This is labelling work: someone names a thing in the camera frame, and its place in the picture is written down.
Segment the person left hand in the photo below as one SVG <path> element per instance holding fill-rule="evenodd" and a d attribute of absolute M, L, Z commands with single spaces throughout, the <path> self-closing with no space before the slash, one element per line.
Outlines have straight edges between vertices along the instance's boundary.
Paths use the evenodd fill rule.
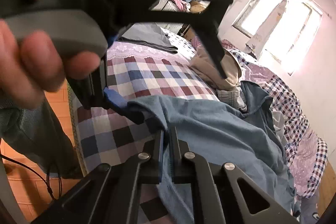
<path fill-rule="evenodd" d="M 67 76 L 84 79 L 99 65 L 100 57 L 87 51 L 62 59 L 43 31 L 34 31 L 17 43 L 1 20 L 1 91 L 21 108 L 37 108 L 45 92 L 58 91 Z"/>

